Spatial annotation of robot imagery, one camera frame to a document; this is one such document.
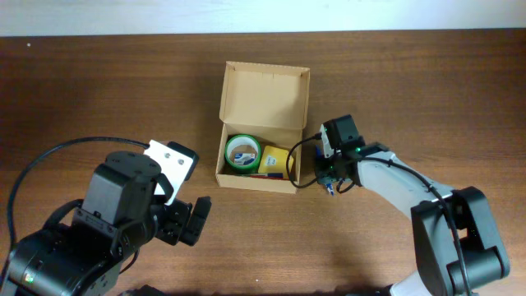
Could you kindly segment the blue ballpoint pen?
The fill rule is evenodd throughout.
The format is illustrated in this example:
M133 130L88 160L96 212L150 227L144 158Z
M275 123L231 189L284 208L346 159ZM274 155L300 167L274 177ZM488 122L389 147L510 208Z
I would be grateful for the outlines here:
M315 146L315 152L316 152L316 160L322 160L324 158L324 156L322 154L322 151L319 148L319 146ZM325 185L325 189L331 196L335 195L334 189L333 189L333 185L331 183L327 183Z

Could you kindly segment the yellow spiral notepad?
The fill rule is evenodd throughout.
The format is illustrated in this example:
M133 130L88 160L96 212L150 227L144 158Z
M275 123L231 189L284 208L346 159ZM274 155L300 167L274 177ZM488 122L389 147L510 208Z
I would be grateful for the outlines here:
M266 146L261 156L258 173L281 173L288 178L293 171L294 158L288 156L289 150L275 146Z

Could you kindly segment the small blue white box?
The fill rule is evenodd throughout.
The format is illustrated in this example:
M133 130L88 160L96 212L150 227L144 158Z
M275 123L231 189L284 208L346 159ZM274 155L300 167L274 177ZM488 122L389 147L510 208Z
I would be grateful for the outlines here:
M249 167L256 160L255 153L235 153L233 158L233 163L239 167Z

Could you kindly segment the green tape roll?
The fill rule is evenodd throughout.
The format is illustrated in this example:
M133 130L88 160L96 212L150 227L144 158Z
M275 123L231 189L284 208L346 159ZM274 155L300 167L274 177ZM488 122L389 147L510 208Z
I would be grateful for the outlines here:
M239 167L233 163L235 153L255 153L256 160L249 167ZM228 165L237 173L255 173L261 162L261 145L259 141L250 135L239 134L231 137L225 146L224 157Z

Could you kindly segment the brown cardboard box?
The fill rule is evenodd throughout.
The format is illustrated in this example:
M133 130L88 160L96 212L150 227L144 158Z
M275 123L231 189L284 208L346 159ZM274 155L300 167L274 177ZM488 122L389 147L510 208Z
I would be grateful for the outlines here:
M294 194L289 180L243 177L228 164L227 142L238 134L263 146L290 149L307 125L310 69L227 61L219 118L223 122L215 177L221 187Z

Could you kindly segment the blue white marker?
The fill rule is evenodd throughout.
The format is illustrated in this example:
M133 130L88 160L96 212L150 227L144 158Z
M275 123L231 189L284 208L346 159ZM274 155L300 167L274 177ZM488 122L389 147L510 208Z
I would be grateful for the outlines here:
M239 176L247 178L284 179L283 173L246 173L240 174Z

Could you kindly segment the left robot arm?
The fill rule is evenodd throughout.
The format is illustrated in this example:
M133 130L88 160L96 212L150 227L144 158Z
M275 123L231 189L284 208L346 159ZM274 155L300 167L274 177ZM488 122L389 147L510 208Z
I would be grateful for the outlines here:
M104 295L152 239L193 246L211 200L176 198L198 162L176 142L151 141L141 154L115 151L94 171L85 198L57 208L16 243L3 295Z

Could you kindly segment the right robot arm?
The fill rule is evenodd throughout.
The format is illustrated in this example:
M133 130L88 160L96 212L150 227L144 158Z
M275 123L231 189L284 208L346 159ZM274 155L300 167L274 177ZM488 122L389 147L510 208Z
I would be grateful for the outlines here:
M473 295L510 273L510 259L484 193L455 189L412 169L387 146L366 143L353 117L321 124L319 183L337 192L362 187L378 194L412 224L417 269L381 295Z

